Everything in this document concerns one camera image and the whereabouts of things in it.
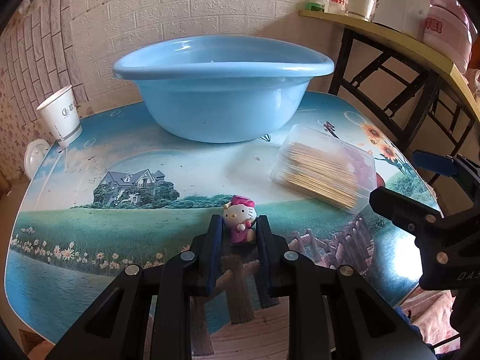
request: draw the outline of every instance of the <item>house illustration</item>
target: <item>house illustration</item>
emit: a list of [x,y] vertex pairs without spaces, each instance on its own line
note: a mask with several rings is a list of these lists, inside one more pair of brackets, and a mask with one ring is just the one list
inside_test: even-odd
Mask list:
[[[107,172],[99,185],[106,184],[112,188],[112,193],[108,201],[105,202],[109,206],[113,201],[130,201],[133,204],[137,204],[140,202],[140,196],[138,193],[131,193],[132,188],[150,188],[164,182],[165,175],[161,171],[158,170],[152,173],[148,169],[144,169],[137,173]],[[121,199],[126,190],[130,190],[129,195]]]

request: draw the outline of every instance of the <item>pink fabric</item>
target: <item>pink fabric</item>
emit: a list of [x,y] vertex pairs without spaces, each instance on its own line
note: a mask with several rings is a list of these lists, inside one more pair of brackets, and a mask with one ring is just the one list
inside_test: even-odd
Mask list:
[[[436,344],[457,332],[450,326],[454,299],[450,291],[415,291],[400,306],[405,314],[412,313],[412,323],[420,328],[423,341]],[[438,347],[436,353],[446,353],[460,348],[460,339]]]
[[249,198],[246,198],[245,196],[233,195],[231,202],[232,202],[232,206],[235,204],[244,204],[247,207],[255,207],[254,201],[250,200]]
[[251,222],[245,221],[243,224],[245,225],[245,230],[243,231],[237,230],[236,227],[230,230],[230,242],[232,244],[239,244],[247,241],[247,233],[248,229],[251,228]]
[[248,228],[243,231],[238,231],[237,229],[230,230],[230,242],[232,244],[239,244],[247,241]]

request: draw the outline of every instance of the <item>metal bolt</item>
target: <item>metal bolt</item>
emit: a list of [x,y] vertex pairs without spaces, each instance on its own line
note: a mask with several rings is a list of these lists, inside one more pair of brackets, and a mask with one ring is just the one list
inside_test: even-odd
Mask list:
[[128,276],[134,276],[139,272],[140,272],[140,268],[137,265],[132,264],[132,265],[129,265],[128,267],[125,268],[125,273]]
[[187,250],[180,255],[180,258],[183,261],[191,261],[195,258],[195,253],[190,250]]
[[432,214],[428,214],[427,216],[425,216],[425,219],[428,223],[435,223],[435,221],[437,220],[437,218],[435,218]]
[[349,265],[342,265],[340,267],[340,273],[344,276],[352,276],[353,275],[353,268]]
[[283,257],[285,257],[289,261],[295,261],[299,257],[299,255],[297,252],[290,250],[286,251]]
[[437,253],[437,261],[440,264],[446,264],[448,262],[448,255],[444,251]]

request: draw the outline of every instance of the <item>printed logo on cup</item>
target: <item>printed logo on cup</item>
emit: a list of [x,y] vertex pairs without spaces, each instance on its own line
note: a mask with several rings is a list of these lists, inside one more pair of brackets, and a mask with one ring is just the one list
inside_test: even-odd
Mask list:
[[70,111],[74,110],[74,103],[71,103],[68,108],[64,108],[61,112],[63,116],[67,116]]

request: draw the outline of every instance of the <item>hello kitty figurine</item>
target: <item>hello kitty figurine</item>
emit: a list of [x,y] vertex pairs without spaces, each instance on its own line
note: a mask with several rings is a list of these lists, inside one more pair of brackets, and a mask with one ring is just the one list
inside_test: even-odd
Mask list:
[[254,207],[253,200],[239,195],[223,205],[223,221],[230,230],[232,244],[255,241],[255,231],[251,228],[257,220]]

